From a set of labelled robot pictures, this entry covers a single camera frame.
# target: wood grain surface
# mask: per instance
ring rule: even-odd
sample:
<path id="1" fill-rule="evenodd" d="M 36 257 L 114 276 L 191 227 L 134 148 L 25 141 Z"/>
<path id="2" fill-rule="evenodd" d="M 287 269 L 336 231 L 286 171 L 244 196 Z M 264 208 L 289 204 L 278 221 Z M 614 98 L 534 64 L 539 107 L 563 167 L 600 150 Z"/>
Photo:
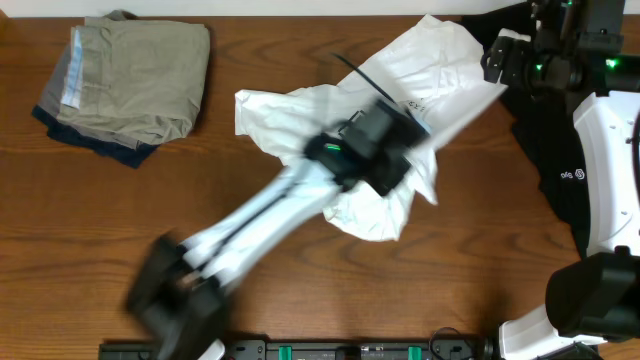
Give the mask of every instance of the wood grain surface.
<path id="1" fill-rule="evenodd" d="M 280 170 L 234 135 L 234 93 L 319 84 L 327 54 L 362 62 L 418 17 L 184 18 L 211 30 L 201 116 L 138 170 L 47 138 L 30 116 L 82 19 L 9 20 L 0 40 L 0 359 L 95 359 L 104 339 L 141 339 L 121 310 L 147 245 L 208 227 Z M 627 50 L 640 21 L 625 20 Z M 322 82 L 348 73 L 329 66 Z M 273 339 L 490 334 L 544 300 L 578 260 L 568 226 L 492 105 L 438 153 L 433 206 L 416 196 L 397 242 L 370 243 L 313 218 L 269 253 L 235 296 L 232 329 Z M 640 358 L 630 341 L 602 347 Z"/>

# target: crumpled white shirt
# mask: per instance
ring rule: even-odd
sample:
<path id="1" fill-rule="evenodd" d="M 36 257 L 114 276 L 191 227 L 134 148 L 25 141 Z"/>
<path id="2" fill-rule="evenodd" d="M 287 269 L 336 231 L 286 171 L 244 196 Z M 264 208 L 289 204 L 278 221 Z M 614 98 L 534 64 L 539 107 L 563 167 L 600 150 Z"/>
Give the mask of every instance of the crumpled white shirt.
<path id="1" fill-rule="evenodd" d="M 462 26 L 427 15 L 360 66 L 424 122 L 431 137 L 407 155 L 413 167 L 386 197 L 360 182 L 324 208 L 328 222 L 364 240 L 397 240 L 415 191 L 437 204 L 435 151 L 506 88 L 483 80 L 482 55 L 482 45 Z M 377 97 L 380 94 L 356 72 L 336 86 L 289 94 L 241 90 L 236 93 L 236 135 L 249 135 L 262 151 L 290 165 L 300 158 L 310 137 L 365 110 Z"/>

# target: gray folded cloth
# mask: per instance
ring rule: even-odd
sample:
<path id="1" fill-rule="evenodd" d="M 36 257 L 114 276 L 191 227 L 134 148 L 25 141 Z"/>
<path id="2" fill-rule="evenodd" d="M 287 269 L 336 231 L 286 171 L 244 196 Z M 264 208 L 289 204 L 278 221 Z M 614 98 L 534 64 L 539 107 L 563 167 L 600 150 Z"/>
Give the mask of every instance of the gray folded cloth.
<path id="1" fill-rule="evenodd" d="M 113 11 L 112 13 L 107 15 L 106 18 L 116 21 L 126 20 L 126 17 L 122 11 Z M 47 82 L 47 85 L 45 86 L 44 90 L 42 90 L 40 101 L 38 102 L 38 106 L 40 106 L 44 111 L 49 113 L 54 118 L 57 118 L 60 114 L 60 99 L 62 98 L 62 92 L 65 85 L 65 75 L 67 73 L 70 61 L 71 49 L 69 45 L 67 45 L 67 47 L 64 49 L 64 52 L 62 53 L 62 56 L 60 56 L 60 59 L 58 60 L 58 63 L 53 70 L 53 74 L 51 74 L 51 77 Z M 112 131 L 94 130 L 73 123 L 66 123 L 61 120 L 58 121 L 64 123 L 65 125 L 70 125 L 83 136 L 92 137 L 94 139 L 102 141 L 118 143 L 131 149 L 136 149 L 139 144 L 139 141 L 137 139 L 124 134 L 117 134 Z"/>
<path id="2" fill-rule="evenodd" d="M 200 111 L 209 32 L 173 21 L 87 18 L 79 109 L 58 119 L 157 145 L 186 137 Z"/>

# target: wooden table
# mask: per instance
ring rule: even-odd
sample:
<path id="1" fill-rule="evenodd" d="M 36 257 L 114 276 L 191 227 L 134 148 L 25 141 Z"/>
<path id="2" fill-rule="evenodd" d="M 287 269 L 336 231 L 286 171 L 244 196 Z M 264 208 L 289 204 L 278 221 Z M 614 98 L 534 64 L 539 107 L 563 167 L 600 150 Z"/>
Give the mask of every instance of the wooden table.
<path id="1" fill-rule="evenodd" d="M 418 17 L 186 18 L 214 30 L 201 118 L 138 170 L 57 143 L 30 116 L 82 19 L 9 20 L 0 42 L 0 359 L 95 359 L 103 339 L 139 339 L 121 311 L 147 245 L 210 226 L 280 170 L 234 135 L 234 93 L 284 93 L 348 73 Z M 640 22 L 627 18 L 637 51 Z M 369 243 L 318 216 L 269 253 L 235 297 L 233 329 L 273 339 L 490 334 L 544 301 L 549 276 L 578 260 L 568 226 L 492 105 L 438 153 L 439 205 L 416 196 L 398 242 Z M 640 358 L 640 344 L 603 346 Z"/>

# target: green tape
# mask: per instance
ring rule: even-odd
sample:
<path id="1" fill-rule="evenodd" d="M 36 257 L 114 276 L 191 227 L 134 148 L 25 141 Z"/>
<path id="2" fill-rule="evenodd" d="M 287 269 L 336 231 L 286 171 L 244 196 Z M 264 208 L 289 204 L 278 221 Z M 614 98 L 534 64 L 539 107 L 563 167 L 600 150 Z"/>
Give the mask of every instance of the green tape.
<path id="1" fill-rule="evenodd" d="M 291 360 L 291 346 L 280 346 L 278 349 L 278 360 Z"/>
<path id="2" fill-rule="evenodd" d="M 409 360 L 422 360 L 422 348 L 419 346 L 409 346 Z"/>

